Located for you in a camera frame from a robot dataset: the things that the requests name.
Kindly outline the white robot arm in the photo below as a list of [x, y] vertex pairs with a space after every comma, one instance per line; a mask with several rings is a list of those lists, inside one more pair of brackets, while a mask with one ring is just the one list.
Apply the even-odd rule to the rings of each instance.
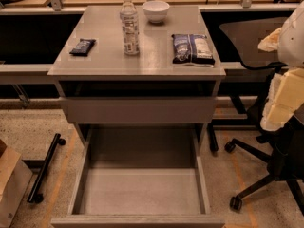
[[277, 131], [304, 104], [304, 2], [258, 48], [276, 50], [279, 61], [289, 67], [283, 75], [276, 73], [271, 80], [260, 121], [264, 130]]

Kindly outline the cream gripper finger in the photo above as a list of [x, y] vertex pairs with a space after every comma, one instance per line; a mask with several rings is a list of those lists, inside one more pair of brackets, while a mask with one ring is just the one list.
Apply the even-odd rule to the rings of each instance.
[[260, 126], [266, 131], [277, 131], [304, 104], [304, 69], [292, 68], [283, 75], [276, 73], [267, 99]]
[[274, 30], [272, 33], [270, 33], [268, 36], [266, 36], [259, 42], [257, 48], [266, 52], [278, 50], [280, 32], [281, 28], [277, 28], [276, 30]]

